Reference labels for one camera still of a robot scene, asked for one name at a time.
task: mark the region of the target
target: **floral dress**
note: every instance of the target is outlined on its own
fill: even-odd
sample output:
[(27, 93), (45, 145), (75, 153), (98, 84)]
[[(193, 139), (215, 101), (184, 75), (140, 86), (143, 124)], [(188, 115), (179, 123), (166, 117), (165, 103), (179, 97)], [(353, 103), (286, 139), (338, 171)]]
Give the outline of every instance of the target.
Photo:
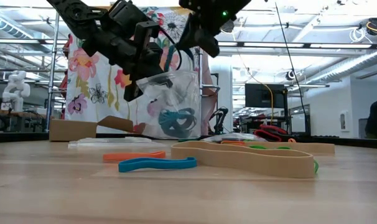
[[(178, 42), (185, 27), (189, 11), (180, 7), (146, 7), (142, 12), (158, 22), (170, 37)], [(164, 51), (160, 66), (164, 68), (167, 61), (169, 48), (173, 45), (163, 34), (152, 40)], [(117, 65), (111, 66), (108, 59), (99, 53), (89, 57), (81, 48), (82, 41), (74, 35), (70, 37), (70, 52), (68, 59), (68, 85), (67, 85), (67, 112), (65, 119), (76, 121), (97, 122), (106, 116), (117, 116), (130, 119), (137, 126), (145, 123), (153, 116), (154, 110), (158, 109), (156, 100), (147, 96), (141, 96), (131, 102), (124, 100), (124, 89), (131, 83), (129, 75), (124, 75), (122, 68)], [(194, 60), (182, 52), (181, 70), (198, 70), (198, 54), (192, 49)], [(203, 81), (212, 84), (208, 68), (207, 57), (204, 57)], [(179, 64), (179, 55), (175, 51), (169, 65), (169, 70), (176, 70)], [(216, 100), (207, 101), (207, 104), (215, 104)], [(203, 129), (209, 120), (210, 111), (203, 111)], [(98, 127), (98, 133), (120, 133), (121, 131)]]

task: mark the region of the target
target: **large tan elastic band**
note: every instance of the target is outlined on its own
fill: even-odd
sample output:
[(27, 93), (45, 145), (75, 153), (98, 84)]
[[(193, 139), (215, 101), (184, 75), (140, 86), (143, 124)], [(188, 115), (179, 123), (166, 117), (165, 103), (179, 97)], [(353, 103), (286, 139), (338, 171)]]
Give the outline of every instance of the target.
[(245, 141), (245, 146), (263, 146), (267, 149), (289, 147), (296, 151), (307, 152), (312, 155), (334, 155), (335, 145), (325, 143), (298, 143), (298, 142), (250, 142)]
[(173, 159), (195, 157), (199, 164), (247, 170), (277, 177), (313, 178), (313, 155), (286, 149), (251, 149), (244, 146), (187, 141), (174, 144)]

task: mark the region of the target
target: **monitor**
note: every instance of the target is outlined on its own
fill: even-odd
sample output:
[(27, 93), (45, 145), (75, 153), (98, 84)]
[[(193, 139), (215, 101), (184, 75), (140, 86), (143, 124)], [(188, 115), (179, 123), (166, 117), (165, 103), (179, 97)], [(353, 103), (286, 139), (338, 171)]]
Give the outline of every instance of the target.
[[(284, 92), (286, 88), (280, 84), (268, 85), (273, 93), (273, 107), (284, 108)], [(258, 83), (245, 84), (245, 107), (271, 108), (270, 91), (263, 85)]]

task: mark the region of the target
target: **yellow cable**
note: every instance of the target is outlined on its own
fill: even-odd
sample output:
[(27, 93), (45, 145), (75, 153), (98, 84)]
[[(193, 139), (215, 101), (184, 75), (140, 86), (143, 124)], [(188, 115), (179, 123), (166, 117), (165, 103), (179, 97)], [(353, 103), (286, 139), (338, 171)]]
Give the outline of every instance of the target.
[(370, 30), (373, 30), (373, 31), (377, 31), (377, 29), (370, 27), (370, 24), (371, 24), (371, 22), (367, 22), (367, 25), (366, 25), (367, 28), (369, 28)]
[[(235, 37), (235, 35), (233, 34), (233, 40), (234, 40), (234, 42), (237, 42), (236, 41), (236, 37)], [(273, 103), (273, 91), (271, 91), (271, 89), (266, 85), (266, 84), (264, 84), (264, 83), (262, 83), (262, 82), (259, 82), (252, 74), (251, 74), (251, 72), (249, 72), (249, 70), (248, 70), (248, 68), (246, 67), (246, 65), (245, 65), (245, 62), (244, 62), (244, 60), (243, 60), (243, 58), (241, 57), (241, 54), (240, 54), (240, 51), (238, 50), (238, 48), (236, 48), (237, 49), (237, 53), (238, 53), (238, 56), (240, 56), (240, 59), (241, 59), (241, 62), (243, 63), (243, 65), (244, 65), (244, 68), (245, 68), (245, 70), (248, 72), (248, 74), (256, 81), (256, 82), (258, 82), (258, 83), (260, 83), (260, 84), (262, 84), (262, 85), (264, 85), (264, 87), (266, 87), (268, 90), (269, 90), (269, 92), (270, 92), (270, 95), (271, 95), (271, 119), (270, 119), (270, 125), (273, 125), (272, 123), (273, 123), (273, 116), (274, 116), (274, 103)]]

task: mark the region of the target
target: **wooden table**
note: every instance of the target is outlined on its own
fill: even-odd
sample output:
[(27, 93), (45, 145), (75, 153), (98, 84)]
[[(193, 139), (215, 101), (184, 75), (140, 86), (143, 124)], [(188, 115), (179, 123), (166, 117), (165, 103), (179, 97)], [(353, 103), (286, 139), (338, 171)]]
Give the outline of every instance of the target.
[(67, 143), (2, 143), (0, 223), (377, 223), (377, 149), (316, 159), (315, 180), (215, 167), (120, 174)]

